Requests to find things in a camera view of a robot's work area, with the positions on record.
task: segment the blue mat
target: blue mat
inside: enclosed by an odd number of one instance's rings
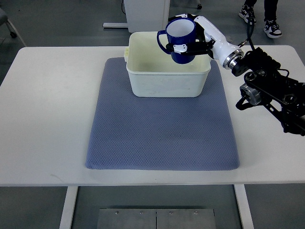
[[[232,170],[239,158],[218,65],[196,98],[139,98],[124,58],[105,64],[86,167]]]

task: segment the sneaker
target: sneaker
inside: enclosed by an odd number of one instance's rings
[[[282,36],[282,32],[280,31],[280,27],[276,24],[275,20],[268,21],[266,20],[266,25],[264,28],[265,33],[270,38],[279,38]]]
[[[248,18],[253,17],[254,23],[256,23],[253,7],[248,7],[247,5],[243,5],[242,10],[238,14],[246,23],[248,23]]]

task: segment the white table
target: white table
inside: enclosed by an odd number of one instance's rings
[[[292,47],[261,47],[290,71],[290,77],[305,82],[305,67]],[[238,184],[305,182],[304,138],[284,134],[281,124],[263,107],[237,110],[244,80],[223,68],[240,156],[238,169],[87,169],[87,146],[104,64],[123,54],[124,47],[29,47],[19,51],[0,87],[0,186],[235,184],[238,191],[243,187]],[[67,202],[74,203],[76,191],[68,189],[72,198],[67,195]],[[238,192],[245,197],[243,188]]]

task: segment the person's leg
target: person's leg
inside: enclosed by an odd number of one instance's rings
[[[196,2],[197,2],[197,9],[201,10],[202,9],[202,5],[200,3],[200,0],[196,0]]]
[[[253,7],[253,6],[256,4],[256,1],[257,1],[257,0],[246,0],[246,1],[244,2],[244,5],[247,5],[247,6],[249,6],[249,7]]]
[[[278,0],[265,0],[264,8],[265,8],[265,20],[268,21],[276,21],[276,10],[277,10]]]
[[[278,0],[264,0],[265,8],[265,28],[264,31],[270,38],[282,36],[279,25],[276,23],[276,9]]]

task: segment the gray floor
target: gray floor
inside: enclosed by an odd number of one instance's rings
[[[203,15],[232,43],[239,44],[246,38],[246,24],[237,16],[242,0],[201,0],[201,3],[203,9],[197,10],[195,0],[172,0],[170,16],[187,12]],[[291,45],[305,63],[304,6],[303,1],[294,1],[293,4],[279,1],[277,22],[283,37],[272,40],[263,32],[264,5],[262,0],[258,1],[254,8],[257,19],[252,37],[254,45]],[[28,46],[128,45],[128,30],[102,28],[104,22],[126,22],[121,11],[121,0],[0,0],[0,7],[9,15]],[[6,26],[0,27],[0,37],[5,38],[3,42],[0,39],[1,84],[18,50],[23,46],[18,38],[10,37]],[[198,187],[188,188],[191,192]],[[0,228],[56,228],[65,190],[51,187],[1,187]],[[247,185],[246,191],[256,229],[304,228],[305,185]],[[80,217],[76,220],[80,223],[82,215],[78,214],[79,211],[76,213]]]

